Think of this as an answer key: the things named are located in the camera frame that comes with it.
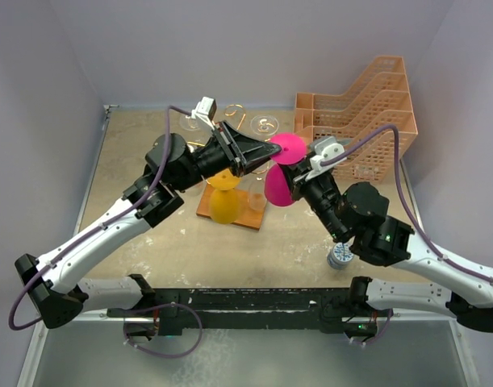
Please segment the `clear champagne flute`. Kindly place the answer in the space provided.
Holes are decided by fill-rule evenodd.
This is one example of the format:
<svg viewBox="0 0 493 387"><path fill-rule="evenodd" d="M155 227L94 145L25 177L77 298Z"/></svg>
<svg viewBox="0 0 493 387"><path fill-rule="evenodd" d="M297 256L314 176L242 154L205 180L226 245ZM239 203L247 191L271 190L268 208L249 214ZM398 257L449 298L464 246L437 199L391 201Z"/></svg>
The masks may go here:
<svg viewBox="0 0 493 387"><path fill-rule="evenodd" d="M251 119L250 128L254 135L268 139L278 132L279 122L273 115L259 114Z"/></svg>

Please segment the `clear wine glass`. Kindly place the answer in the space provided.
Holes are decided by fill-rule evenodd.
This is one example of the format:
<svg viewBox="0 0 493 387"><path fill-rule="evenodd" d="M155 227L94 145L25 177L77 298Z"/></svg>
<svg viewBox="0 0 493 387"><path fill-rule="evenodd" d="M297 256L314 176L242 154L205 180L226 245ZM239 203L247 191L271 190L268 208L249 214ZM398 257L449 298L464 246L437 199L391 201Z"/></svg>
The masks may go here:
<svg viewBox="0 0 493 387"><path fill-rule="evenodd" d="M200 130L197 120L193 119L190 115L182 114L179 118L179 124L185 131L195 132Z"/></svg>
<svg viewBox="0 0 493 387"><path fill-rule="evenodd" d="M265 209L266 203L267 199L265 197L265 176L256 175L249 184L249 208L256 212L262 212Z"/></svg>

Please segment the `yellow plastic goblet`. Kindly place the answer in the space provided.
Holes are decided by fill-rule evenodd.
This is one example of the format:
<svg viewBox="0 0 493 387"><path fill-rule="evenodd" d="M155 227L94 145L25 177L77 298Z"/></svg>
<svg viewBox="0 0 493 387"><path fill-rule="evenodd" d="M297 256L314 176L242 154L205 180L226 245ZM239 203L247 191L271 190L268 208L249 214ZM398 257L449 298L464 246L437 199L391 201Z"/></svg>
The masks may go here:
<svg viewBox="0 0 493 387"><path fill-rule="evenodd" d="M240 178L225 169L207 180L212 188L209 199L211 219L219 224L230 224L236 221L240 213L240 200L236 187Z"/></svg>

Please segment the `clear wine glass front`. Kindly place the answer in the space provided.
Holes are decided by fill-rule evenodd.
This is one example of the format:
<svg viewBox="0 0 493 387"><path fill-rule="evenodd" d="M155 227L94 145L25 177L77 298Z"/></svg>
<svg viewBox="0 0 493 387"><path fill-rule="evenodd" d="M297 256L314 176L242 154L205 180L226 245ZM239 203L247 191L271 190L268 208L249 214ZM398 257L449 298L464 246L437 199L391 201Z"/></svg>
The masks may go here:
<svg viewBox="0 0 493 387"><path fill-rule="evenodd" d="M193 119L190 115L182 114L179 118L179 124L185 131L195 132L200 130L197 120Z"/></svg>

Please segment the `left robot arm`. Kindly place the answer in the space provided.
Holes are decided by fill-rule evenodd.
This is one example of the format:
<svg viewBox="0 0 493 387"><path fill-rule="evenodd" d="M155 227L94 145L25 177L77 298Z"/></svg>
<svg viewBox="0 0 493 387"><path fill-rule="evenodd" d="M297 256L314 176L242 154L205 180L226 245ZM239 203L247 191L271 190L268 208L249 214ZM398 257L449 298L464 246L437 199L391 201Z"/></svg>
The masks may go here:
<svg viewBox="0 0 493 387"><path fill-rule="evenodd" d="M277 144L239 133L226 122L220 122L207 143L196 149L190 149L178 133L160 136L145 156L143 174L100 218L60 247L38 257L24 254L15 261L39 320L54 329L91 310L150 313L154 292L141 275L92 280L87 273L176 212L184 203L181 192L224 170L242 177L281 150Z"/></svg>

